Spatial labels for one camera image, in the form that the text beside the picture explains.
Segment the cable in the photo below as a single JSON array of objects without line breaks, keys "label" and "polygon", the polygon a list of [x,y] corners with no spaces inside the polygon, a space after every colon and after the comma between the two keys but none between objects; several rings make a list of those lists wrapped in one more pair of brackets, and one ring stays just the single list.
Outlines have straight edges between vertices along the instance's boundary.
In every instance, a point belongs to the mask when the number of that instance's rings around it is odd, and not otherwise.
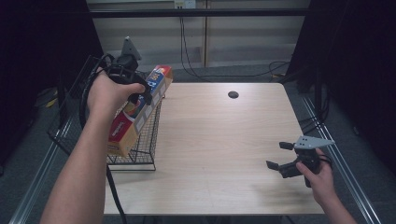
[{"label": "cable", "polygon": [[290,216],[285,216],[291,224],[295,224],[294,221],[291,219]]},{"label": "cable", "polygon": [[[275,67],[274,69],[272,69],[272,71],[274,71],[274,70],[276,70],[276,69],[278,69],[280,67],[283,67],[286,64],[288,64],[288,63],[281,64],[280,66]],[[263,76],[263,75],[270,74],[272,71],[266,71],[266,72],[259,73],[259,74],[256,74],[256,75],[238,75],[238,76],[225,76],[225,75],[222,76],[222,75],[219,75],[219,76],[201,76],[201,77],[260,77],[260,76]]]},{"label": "cable", "polygon": [[272,73],[274,70],[271,69],[271,65],[273,65],[274,63],[283,63],[283,64],[288,64],[289,62],[271,62],[270,64],[268,64],[268,70],[271,72],[271,77],[270,80],[268,82],[272,82],[274,74]]},{"label": "cable", "polygon": [[330,168],[332,168],[332,158],[330,156],[327,155],[319,155],[319,156],[326,158],[326,159],[319,158],[319,160],[327,162],[330,165]]},{"label": "cable", "polygon": [[[102,56],[102,58],[99,60],[99,62],[94,66],[94,68],[92,69],[90,75],[88,76],[87,79],[87,83],[85,84],[85,87],[82,91],[82,95],[81,95],[81,100],[80,100],[80,104],[79,104],[79,111],[78,111],[78,116],[79,116],[79,124],[81,126],[81,129],[84,129],[85,123],[87,122],[87,118],[85,117],[85,111],[87,109],[87,101],[88,101],[88,93],[90,92],[90,89],[92,87],[93,82],[95,81],[95,79],[98,77],[99,73],[102,72],[103,70],[106,70],[106,68],[100,70],[97,72],[97,69],[99,68],[101,63],[105,62],[106,58],[112,58],[113,56],[111,56],[110,54],[105,54],[104,56]],[[120,212],[120,216],[122,219],[122,223],[126,224],[127,220],[126,220],[126,216],[125,213],[122,209],[122,206],[120,204],[120,198],[119,195],[117,193],[117,189],[116,189],[116,185],[114,183],[114,179],[113,179],[113,175],[111,174],[111,170],[108,167],[108,165],[106,165],[106,177],[108,180],[108,185],[110,186],[111,189],[111,193],[113,195],[114,198],[114,202]]]},{"label": "cable", "polygon": [[317,118],[317,116],[310,117],[310,118],[307,118],[307,119],[300,119],[300,120],[298,120],[298,122],[299,122],[299,123],[303,123],[303,122],[309,121],[309,120],[311,120],[311,119],[316,119],[316,118]]},{"label": "cable", "polygon": [[[269,70],[268,70],[268,71],[263,72],[263,73],[259,73],[259,74],[256,74],[256,75],[239,75],[239,76],[225,76],[225,75],[224,75],[224,76],[212,76],[212,75],[206,75],[206,76],[199,76],[199,75],[194,71],[194,69],[193,69],[192,66],[191,66],[190,56],[189,56],[189,53],[188,53],[188,51],[187,51],[187,43],[186,43],[186,36],[185,36],[185,29],[184,29],[184,20],[183,20],[182,17],[180,17],[180,38],[181,38],[181,41],[180,41],[181,65],[183,66],[184,71],[186,71],[190,76],[198,77],[199,79],[201,79],[201,80],[203,80],[203,81],[206,81],[206,82],[211,82],[211,81],[205,79],[205,77],[260,77],[260,76],[267,75],[267,74],[270,74],[270,73],[272,74],[272,72],[275,71],[276,69],[278,69],[278,68],[280,68],[280,67],[283,67],[283,66],[285,66],[286,64],[289,64],[289,63],[290,63],[290,62],[271,62],[271,63],[269,64]],[[184,48],[184,51],[185,51],[185,53],[186,53],[187,61],[188,61],[188,64],[189,64],[189,67],[190,67],[191,72],[190,72],[189,70],[187,70],[187,68],[184,66],[184,61],[183,61],[183,48]],[[281,64],[280,66],[275,67],[274,69],[271,69],[271,65],[274,64],[274,63],[282,63],[282,64]]]},{"label": "cable", "polygon": [[[347,14],[347,8],[349,6],[349,3],[350,3],[350,0],[347,0],[346,1],[346,5],[344,7],[343,15],[341,17],[341,20],[338,23],[338,26],[337,26],[336,30],[335,30],[335,34],[332,37],[331,46],[329,47],[329,50],[328,50],[328,52],[327,52],[327,54],[325,56],[326,58],[325,58],[324,62],[326,62],[329,59],[329,57],[330,57],[332,46],[334,45],[335,39],[336,39],[336,37],[337,37],[337,35],[338,35],[339,31],[340,31],[342,21],[345,18],[345,15]],[[320,115],[316,115],[316,118],[321,118],[321,121],[319,122],[319,124],[315,125],[314,128],[304,132],[304,134],[310,133],[313,130],[315,130],[317,127],[319,127],[321,124],[323,124],[324,120],[328,117],[329,110],[330,110],[330,94],[331,93],[330,93],[329,89],[327,89],[327,96],[326,96],[326,99],[325,99],[325,102],[324,102],[324,107],[321,110],[321,114]]]},{"label": "cable", "polygon": [[306,129],[307,127],[311,126],[313,123],[316,122],[317,119],[321,119],[321,120],[319,121],[319,123],[317,123],[317,124],[315,125],[315,127],[309,129],[308,131],[304,131],[304,134],[311,133],[311,132],[314,131],[316,128],[318,128],[320,125],[322,125],[322,124],[324,123],[324,121],[327,119],[327,117],[329,116],[329,111],[330,111],[330,96],[331,96],[330,90],[327,89],[327,91],[326,91],[326,98],[325,98],[325,100],[324,100],[323,107],[322,107],[322,109],[320,110],[320,113],[321,113],[321,114],[320,114],[320,115],[316,115],[316,116],[314,116],[314,117],[312,117],[312,118],[309,118],[309,119],[312,119],[312,121],[311,121],[308,125],[305,125],[305,126],[302,128],[302,130],[304,130],[304,129]]},{"label": "cable", "polygon": [[[187,70],[187,68],[184,66],[184,62],[183,62],[183,42],[184,42],[184,50],[186,51],[187,61],[189,63],[190,70],[192,71],[192,73],[190,73],[189,70]],[[187,51],[186,36],[184,34],[184,21],[183,21],[182,17],[180,17],[180,57],[181,57],[181,65],[183,66],[184,71],[186,71],[190,76],[198,77],[199,79],[201,79],[202,81],[205,81],[205,82],[210,82],[209,80],[198,76],[195,73],[195,71],[192,69],[192,67],[191,67],[190,57],[189,57],[189,53]]]}]

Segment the black circle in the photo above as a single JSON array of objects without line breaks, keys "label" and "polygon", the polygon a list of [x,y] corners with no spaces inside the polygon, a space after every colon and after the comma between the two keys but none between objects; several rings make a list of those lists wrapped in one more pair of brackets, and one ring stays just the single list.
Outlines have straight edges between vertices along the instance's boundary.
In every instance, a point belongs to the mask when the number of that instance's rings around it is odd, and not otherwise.
[{"label": "black circle", "polygon": [[236,92],[236,91],[230,91],[230,92],[228,92],[228,96],[229,96],[230,98],[232,98],[232,99],[236,99],[236,98],[238,98],[239,93]]}]

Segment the metal wire rack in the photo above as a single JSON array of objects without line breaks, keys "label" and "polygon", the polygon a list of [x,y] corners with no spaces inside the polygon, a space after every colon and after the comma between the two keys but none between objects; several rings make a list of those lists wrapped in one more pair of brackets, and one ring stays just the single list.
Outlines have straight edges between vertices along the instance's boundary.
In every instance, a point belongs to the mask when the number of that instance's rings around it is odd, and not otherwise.
[{"label": "metal wire rack", "polygon": [[[91,73],[91,70],[97,61],[98,59],[90,56],[87,62],[85,62],[74,85],[67,93],[65,100],[59,109],[59,113],[55,116],[47,130],[49,138],[67,155],[71,154],[79,136],[81,135],[82,130],[78,118],[79,101],[81,99],[82,90],[87,81],[87,77]],[[107,156],[108,165],[144,166],[122,166],[122,168],[117,166],[117,168],[112,170],[156,170],[154,156],[157,143],[161,104],[162,102],[159,102],[155,110],[152,112],[134,145],[128,146],[130,152],[127,157],[116,155]]]}]

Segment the gray wall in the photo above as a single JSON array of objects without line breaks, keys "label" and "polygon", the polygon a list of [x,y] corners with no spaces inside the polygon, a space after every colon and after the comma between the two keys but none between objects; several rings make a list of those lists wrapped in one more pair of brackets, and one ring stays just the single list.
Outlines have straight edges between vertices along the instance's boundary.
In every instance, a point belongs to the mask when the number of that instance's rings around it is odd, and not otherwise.
[{"label": "gray wall", "polygon": [[[90,9],[174,8],[173,1],[126,1],[88,0],[88,3]],[[308,5],[309,0],[208,2],[208,8],[307,8]],[[205,1],[198,0],[196,6],[205,8]],[[303,21],[304,17],[213,17],[207,21],[184,18],[191,65],[214,67],[289,61]],[[142,55],[140,70],[151,70],[156,64],[181,68],[179,18],[94,19],[94,23],[105,52],[117,54],[114,50],[121,49],[122,40],[128,35]]]}]

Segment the black curtain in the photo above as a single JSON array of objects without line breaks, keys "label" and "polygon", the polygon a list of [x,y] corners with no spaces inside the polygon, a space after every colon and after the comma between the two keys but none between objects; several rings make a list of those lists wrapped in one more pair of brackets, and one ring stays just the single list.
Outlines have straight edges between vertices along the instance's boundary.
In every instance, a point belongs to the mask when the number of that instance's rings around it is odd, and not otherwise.
[{"label": "black curtain", "polygon": [[103,54],[85,0],[0,3],[1,164],[34,114],[37,94],[70,88],[89,55]]},{"label": "black curtain", "polygon": [[310,8],[331,13],[305,18],[288,75],[311,68],[296,77],[306,91],[318,68],[333,98],[396,174],[396,3],[312,0]]}]

